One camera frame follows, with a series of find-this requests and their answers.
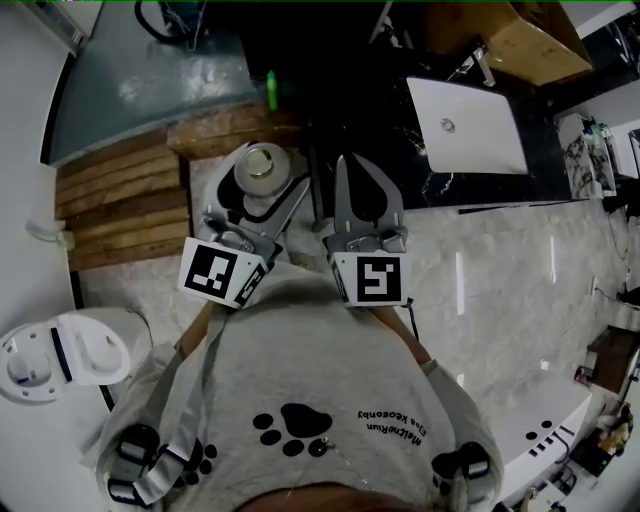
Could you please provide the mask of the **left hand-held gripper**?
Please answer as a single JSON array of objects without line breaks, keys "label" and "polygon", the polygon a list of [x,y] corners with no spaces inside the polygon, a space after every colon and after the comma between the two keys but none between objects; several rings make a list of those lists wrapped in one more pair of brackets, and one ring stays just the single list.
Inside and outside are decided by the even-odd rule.
[{"label": "left hand-held gripper", "polygon": [[203,210],[238,223],[248,230],[203,215],[194,237],[185,239],[178,288],[229,308],[243,308],[273,269],[283,247],[276,239],[286,229],[307,194],[309,178],[296,178],[273,201],[255,200],[250,213],[245,191],[236,180],[235,166],[252,145],[242,144],[215,168],[203,189]]}]

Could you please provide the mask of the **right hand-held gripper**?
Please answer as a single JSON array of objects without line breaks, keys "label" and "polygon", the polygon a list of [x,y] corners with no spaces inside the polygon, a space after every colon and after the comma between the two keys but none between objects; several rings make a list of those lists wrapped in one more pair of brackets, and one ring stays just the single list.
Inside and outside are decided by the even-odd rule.
[{"label": "right hand-held gripper", "polygon": [[412,266],[406,228],[357,232],[368,223],[401,225],[401,192],[377,164],[359,154],[353,154],[349,172],[355,176],[351,191],[341,155],[335,171],[336,233],[323,239],[338,292],[347,307],[402,306],[408,301]]}]

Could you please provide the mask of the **round white metal-lidded container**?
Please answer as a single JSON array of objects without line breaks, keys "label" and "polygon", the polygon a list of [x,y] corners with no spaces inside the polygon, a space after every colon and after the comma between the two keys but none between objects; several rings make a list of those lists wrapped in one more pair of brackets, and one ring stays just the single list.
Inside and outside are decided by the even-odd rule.
[{"label": "round white metal-lidded container", "polygon": [[242,149],[233,169],[250,215],[261,216],[283,193],[292,179],[288,154],[272,143],[250,143]]}]

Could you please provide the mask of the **person's right forearm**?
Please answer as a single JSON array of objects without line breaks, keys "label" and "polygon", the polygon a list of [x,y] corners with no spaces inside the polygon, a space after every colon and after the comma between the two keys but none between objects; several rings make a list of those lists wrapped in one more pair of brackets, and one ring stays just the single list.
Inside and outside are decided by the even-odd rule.
[{"label": "person's right forearm", "polygon": [[404,342],[412,356],[419,365],[425,365],[432,361],[432,358],[425,347],[421,344],[414,331],[411,331],[400,318],[396,310],[392,307],[373,307],[369,311],[372,315],[391,329]]}]

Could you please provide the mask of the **person's left forearm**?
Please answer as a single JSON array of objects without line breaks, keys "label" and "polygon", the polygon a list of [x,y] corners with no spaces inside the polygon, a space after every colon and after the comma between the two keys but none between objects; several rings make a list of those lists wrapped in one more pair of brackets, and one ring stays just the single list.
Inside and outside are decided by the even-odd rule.
[{"label": "person's left forearm", "polygon": [[178,341],[178,352],[183,359],[186,359],[199,346],[201,341],[206,338],[210,321],[215,316],[224,314],[224,306],[215,302],[205,303]]}]

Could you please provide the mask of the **white ceramic sink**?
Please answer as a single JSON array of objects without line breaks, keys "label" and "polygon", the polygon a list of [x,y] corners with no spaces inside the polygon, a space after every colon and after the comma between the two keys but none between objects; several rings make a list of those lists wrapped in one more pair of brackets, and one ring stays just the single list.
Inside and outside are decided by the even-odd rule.
[{"label": "white ceramic sink", "polygon": [[512,109],[497,93],[409,77],[431,170],[440,174],[526,175]]}]

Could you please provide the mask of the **black marble sink countertop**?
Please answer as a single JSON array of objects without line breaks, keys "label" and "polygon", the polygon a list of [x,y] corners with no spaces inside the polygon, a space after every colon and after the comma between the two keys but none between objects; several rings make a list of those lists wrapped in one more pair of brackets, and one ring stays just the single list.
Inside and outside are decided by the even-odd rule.
[{"label": "black marble sink countertop", "polygon": [[[446,79],[458,57],[393,49],[385,55],[389,74],[388,104],[383,147],[385,168],[398,185],[410,210],[483,205],[537,204],[571,198],[563,150],[553,120],[554,102],[565,99],[572,85],[537,88],[511,75],[495,71],[496,84],[481,83],[472,68],[467,76]],[[504,96],[512,109],[528,167],[526,175],[440,174],[431,170],[407,79],[423,78],[474,87]]]}]

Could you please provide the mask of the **wooden plank platform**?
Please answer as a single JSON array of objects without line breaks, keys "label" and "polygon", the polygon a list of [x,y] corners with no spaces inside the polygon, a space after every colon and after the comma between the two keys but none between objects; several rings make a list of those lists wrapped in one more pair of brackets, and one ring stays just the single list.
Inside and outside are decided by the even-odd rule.
[{"label": "wooden plank platform", "polygon": [[294,148],[306,116],[262,102],[214,107],[117,141],[58,170],[55,217],[72,236],[73,271],[174,256],[193,232],[197,165],[245,142]]}]

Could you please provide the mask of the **person's grey paw-print shirt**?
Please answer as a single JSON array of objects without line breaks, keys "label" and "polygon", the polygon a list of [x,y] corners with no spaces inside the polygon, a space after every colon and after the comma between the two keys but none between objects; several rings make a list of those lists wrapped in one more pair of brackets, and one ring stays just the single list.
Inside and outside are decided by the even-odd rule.
[{"label": "person's grey paw-print shirt", "polygon": [[109,512],[493,512],[473,399],[332,280],[278,263],[186,358],[153,348],[105,425]]}]

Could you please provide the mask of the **white plastic pipe fitting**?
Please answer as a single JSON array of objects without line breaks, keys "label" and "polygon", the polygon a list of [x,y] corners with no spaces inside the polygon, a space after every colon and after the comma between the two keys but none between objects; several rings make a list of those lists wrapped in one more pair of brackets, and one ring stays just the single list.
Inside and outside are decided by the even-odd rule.
[{"label": "white plastic pipe fitting", "polygon": [[25,230],[34,239],[44,243],[56,244],[66,252],[75,249],[74,234],[66,229],[64,221],[55,221],[51,226],[46,227],[29,220],[25,225]]}]

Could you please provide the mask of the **white toilet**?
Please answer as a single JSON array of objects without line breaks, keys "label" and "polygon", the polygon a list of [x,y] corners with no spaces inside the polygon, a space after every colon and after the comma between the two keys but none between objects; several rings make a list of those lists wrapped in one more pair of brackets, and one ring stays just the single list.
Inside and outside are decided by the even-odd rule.
[{"label": "white toilet", "polygon": [[23,324],[0,338],[0,395],[35,406],[73,387],[118,384],[151,348],[147,322],[126,308],[86,308]]}]

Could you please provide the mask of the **marble pattern panel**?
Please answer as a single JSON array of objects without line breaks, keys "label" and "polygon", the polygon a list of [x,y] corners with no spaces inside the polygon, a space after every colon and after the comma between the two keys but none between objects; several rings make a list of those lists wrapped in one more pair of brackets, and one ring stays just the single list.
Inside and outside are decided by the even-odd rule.
[{"label": "marble pattern panel", "polygon": [[572,198],[616,196],[617,162],[608,126],[594,118],[570,113],[557,121],[557,129]]}]

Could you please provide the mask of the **large cardboard box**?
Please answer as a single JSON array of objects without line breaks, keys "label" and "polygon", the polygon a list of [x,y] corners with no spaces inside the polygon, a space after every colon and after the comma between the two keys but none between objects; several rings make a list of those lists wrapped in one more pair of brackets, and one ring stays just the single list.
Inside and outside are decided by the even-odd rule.
[{"label": "large cardboard box", "polygon": [[593,70],[563,7],[553,2],[437,2],[424,14],[426,47],[453,54],[480,40],[488,66],[534,86]]}]

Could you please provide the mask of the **brown wooden box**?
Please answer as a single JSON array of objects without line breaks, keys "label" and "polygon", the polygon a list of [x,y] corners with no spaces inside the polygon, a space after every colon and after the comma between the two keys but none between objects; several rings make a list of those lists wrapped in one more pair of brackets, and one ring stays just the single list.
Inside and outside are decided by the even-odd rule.
[{"label": "brown wooden box", "polygon": [[590,382],[620,394],[640,355],[640,332],[609,325],[587,350],[596,355]]}]

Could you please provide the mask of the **white appliance with black slots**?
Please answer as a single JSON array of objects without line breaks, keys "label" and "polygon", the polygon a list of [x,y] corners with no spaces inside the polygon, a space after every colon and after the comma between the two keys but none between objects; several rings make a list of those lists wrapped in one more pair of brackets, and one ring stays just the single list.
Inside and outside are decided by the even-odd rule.
[{"label": "white appliance with black slots", "polygon": [[582,427],[592,394],[569,380],[551,380],[492,421],[504,463],[499,499],[506,501],[565,460]]}]

